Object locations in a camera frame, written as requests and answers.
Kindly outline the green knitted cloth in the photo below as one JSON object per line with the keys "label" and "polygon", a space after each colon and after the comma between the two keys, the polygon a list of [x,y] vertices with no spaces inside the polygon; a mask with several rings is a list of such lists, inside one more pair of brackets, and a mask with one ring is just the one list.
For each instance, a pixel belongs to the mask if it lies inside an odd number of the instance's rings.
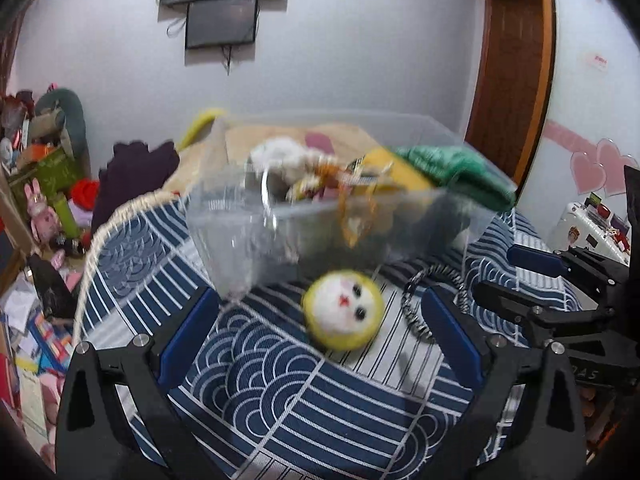
{"label": "green knitted cloth", "polygon": [[489,210],[506,212],[515,205],[511,180],[470,148],[416,145],[396,148],[395,153],[438,186],[469,197]]}

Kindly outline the yellow sponge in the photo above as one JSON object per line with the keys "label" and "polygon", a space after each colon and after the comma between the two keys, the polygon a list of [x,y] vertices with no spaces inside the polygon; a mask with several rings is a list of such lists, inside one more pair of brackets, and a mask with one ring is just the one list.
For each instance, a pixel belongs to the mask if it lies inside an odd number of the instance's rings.
{"label": "yellow sponge", "polygon": [[422,172],[387,148],[375,148],[364,155],[362,163],[369,169],[381,170],[386,177],[407,191],[427,191],[435,187]]}

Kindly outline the yellow floral cloth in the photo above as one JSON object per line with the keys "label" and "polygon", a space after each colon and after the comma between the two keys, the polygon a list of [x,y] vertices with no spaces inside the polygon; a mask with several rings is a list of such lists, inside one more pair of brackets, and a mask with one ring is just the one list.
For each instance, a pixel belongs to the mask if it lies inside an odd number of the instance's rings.
{"label": "yellow floral cloth", "polygon": [[341,166],[330,156],[306,160],[303,175],[286,192],[289,203],[335,200],[342,237],[354,248],[373,228],[378,214],[375,195],[398,193],[401,187],[390,177],[390,162],[383,168],[357,159]]}

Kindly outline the white appliance with stickers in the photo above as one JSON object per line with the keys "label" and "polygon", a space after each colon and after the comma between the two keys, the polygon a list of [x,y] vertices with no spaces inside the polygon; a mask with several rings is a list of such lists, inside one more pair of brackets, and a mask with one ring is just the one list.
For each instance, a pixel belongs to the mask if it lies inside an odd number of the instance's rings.
{"label": "white appliance with stickers", "polygon": [[568,203],[551,230],[552,250],[584,248],[629,266],[630,225],[591,193],[582,203]]}

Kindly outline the white wardrobe sliding door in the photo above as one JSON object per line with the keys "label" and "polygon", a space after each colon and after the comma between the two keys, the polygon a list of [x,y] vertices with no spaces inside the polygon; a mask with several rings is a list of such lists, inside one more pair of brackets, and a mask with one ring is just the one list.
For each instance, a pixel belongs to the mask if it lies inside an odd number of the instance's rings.
{"label": "white wardrobe sliding door", "polygon": [[569,203],[596,193],[626,217],[639,162],[639,45],[611,0],[554,0],[546,121],[518,211],[548,240]]}

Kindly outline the yellow white cat plush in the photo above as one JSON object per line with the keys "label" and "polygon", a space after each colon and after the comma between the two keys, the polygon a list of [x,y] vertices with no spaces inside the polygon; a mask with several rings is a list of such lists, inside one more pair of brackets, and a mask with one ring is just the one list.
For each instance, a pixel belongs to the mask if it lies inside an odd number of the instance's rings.
{"label": "yellow white cat plush", "polygon": [[385,312],[378,285],[352,270],[322,275],[303,294],[300,305],[310,336],[320,346],[341,352],[368,344],[378,333]]}

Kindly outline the pink plush rabbit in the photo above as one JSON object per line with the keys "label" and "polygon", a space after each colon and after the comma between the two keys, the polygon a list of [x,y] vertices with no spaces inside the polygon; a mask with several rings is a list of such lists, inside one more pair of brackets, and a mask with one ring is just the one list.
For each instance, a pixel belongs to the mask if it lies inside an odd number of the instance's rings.
{"label": "pink plush rabbit", "polygon": [[56,211],[48,204],[47,197],[41,192],[37,178],[24,185],[27,200],[27,213],[32,236],[37,244],[49,244],[62,230],[62,224]]}

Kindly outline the green bottle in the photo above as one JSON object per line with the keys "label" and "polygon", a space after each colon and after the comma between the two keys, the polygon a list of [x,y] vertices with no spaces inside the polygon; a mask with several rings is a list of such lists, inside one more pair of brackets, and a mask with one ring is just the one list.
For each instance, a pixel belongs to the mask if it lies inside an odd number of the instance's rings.
{"label": "green bottle", "polygon": [[67,237],[79,238],[81,236],[81,229],[75,221],[75,218],[70,211],[68,201],[63,193],[56,193],[52,198],[52,207],[58,215],[62,231]]}

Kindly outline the red plush item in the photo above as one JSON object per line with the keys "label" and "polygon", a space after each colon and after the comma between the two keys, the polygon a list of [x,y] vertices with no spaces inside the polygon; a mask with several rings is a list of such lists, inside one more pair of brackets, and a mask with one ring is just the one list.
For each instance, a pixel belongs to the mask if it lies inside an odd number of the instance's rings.
{"label": "red plush item", "polygon": [[93,211],[100,192],[98,180],[80,179],[70,187],[70,199],[76,206],[86,211]]}

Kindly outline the clear plastic storage bin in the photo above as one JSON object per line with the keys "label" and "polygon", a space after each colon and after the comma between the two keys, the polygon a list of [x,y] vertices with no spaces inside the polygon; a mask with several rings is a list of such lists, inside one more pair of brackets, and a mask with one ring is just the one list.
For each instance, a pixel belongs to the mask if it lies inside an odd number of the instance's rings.
{"label": "clear plastic storage bin", "polygon": [[218,117],[198,149],[198,176],[186,201],[186,224],[209,281],[222,298],[258,285],[312,280],[332,270],[438,257],[478,240],[493,211],[446,188],[404,191],[377,200],[351,198],[290,205],[255,174],[244,142],[288,128],[330,138],[336,154],[425,142],[459,146],[435,119],[358,110],[296,110]]}

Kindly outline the green cardboard box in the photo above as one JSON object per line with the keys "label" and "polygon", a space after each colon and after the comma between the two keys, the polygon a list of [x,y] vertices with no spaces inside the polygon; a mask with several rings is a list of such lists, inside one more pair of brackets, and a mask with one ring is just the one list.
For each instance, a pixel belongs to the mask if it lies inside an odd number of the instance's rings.
{"label": "green cardboard box", "polygon": [[15,203],[20,209],[26,209],[25,184],[32,184],[37,179],[41,193],[47,198],[58,192],[66,192],[78,180],[85,177],[81,164],[68,156],[62,148],[57,148],[40,162],[34,162],[9,177],[9,188]]}

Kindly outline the dark purple garment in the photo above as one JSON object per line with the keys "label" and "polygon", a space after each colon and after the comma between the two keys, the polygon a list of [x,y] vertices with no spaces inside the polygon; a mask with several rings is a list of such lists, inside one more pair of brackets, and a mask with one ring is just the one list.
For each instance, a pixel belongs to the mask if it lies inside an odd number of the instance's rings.
{"label": "dark purple garment", "polygon": [[114,211],[134,198],[161,188],[180,162],[172,141],[150,150],[141,142],[116,143],[113,157],[99,171],[99,192],[94,204],[91,233]]}

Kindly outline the beige blanket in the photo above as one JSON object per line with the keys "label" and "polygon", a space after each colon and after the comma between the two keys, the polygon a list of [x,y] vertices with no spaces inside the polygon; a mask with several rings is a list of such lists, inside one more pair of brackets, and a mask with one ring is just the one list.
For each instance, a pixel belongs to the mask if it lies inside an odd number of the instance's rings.
{"label": "beige blanket", "polygon": [[304,158],[328,158],[334,162],[352,162],[378,147],[363,128],[326,122],[304,126],[248,124],[217,120],[201,140],[179,154],[178,169],[163,185],[163,190],[184,195],[204,174],[228,165],[254,162],[260,168],[274,162],[298,162]]}

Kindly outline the yellow curved tube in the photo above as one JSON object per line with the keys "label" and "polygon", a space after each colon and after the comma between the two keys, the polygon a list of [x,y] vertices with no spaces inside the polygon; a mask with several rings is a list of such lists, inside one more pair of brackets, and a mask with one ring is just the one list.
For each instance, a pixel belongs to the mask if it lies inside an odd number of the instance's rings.
{"label": "yellow curved tube", "polygon": [[207,126],[213,125],[216,119],[224,116],[225,114],[226,111],[219,107],[206,108],[206,110],[198,113],[198,116],[193,119],[189,128],[186,129],[186,133],[176,145],[176,151],[182,152],[187,148],[190,148],[190,146],[198,140],[198,136]]}

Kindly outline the teal plush pillow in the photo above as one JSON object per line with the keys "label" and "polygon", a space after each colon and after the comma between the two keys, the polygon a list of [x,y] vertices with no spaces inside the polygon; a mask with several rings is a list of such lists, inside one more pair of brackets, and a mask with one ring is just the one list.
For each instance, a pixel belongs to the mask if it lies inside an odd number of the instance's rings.
{"label": "teal plush pillow", "polygon": [[87,149],[84,110],[78,95],[70,89],[48,91],[36,102],[29,123],[30,144],[54,144],[73,159],[81,158]]}

